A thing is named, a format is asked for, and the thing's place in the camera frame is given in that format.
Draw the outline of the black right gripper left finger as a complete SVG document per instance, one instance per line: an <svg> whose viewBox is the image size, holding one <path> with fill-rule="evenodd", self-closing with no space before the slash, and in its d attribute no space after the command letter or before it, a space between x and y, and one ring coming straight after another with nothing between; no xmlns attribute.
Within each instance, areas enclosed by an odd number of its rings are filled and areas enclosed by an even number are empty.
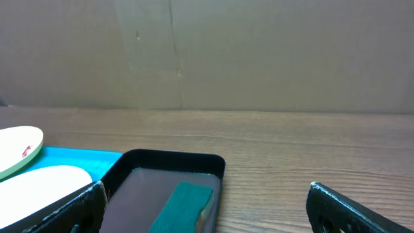
<svg viewBox="0 0 414 233"><path fill-rule="evenodd" d="M99 233L107 206L103 182L97 181L80 195L22 233Z"/></svg>

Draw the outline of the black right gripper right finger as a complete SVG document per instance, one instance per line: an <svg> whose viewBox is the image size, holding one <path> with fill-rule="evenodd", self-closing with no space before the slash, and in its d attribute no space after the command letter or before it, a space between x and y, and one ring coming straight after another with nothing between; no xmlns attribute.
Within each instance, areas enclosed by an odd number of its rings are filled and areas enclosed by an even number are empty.
<svg viewBox="0 0 414 233"><path fill-rule="evenodd" d="M413 233L319 182L310 184L306 211L317 233Z"/></svg>

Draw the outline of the white plate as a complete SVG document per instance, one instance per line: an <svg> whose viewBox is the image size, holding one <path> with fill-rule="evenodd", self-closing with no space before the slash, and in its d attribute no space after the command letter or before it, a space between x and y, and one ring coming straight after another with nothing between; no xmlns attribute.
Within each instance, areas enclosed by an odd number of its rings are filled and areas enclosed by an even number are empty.
<svg viewBox="0 0 414 233"><path fill-rule="evenodd" d="M92 183L84 169L39 168L1 182L1 228L10 226Z"/></svg>

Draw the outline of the yellow-green plate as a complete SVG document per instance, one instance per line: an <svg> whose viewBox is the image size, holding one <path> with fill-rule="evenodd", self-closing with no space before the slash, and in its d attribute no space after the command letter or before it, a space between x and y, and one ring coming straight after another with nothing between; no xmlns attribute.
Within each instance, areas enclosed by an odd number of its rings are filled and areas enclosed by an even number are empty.
<svg viewBox="0 0 414 233"><path fill-rule="evenodd" d="M33 160L43 147L43 131L34 126L1 129L1 179Z"/></svg>

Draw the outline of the green sponge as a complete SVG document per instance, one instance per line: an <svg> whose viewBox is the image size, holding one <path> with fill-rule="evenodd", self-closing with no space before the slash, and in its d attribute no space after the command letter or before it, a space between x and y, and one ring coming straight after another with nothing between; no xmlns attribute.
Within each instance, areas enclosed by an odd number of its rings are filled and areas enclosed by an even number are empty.
<svg viewBox="0 0 414 233"><path fill-rule="evenodd" d="M154 220L150 233L202 232L214 203L214 191L207 186L181 182Z"/></svg>

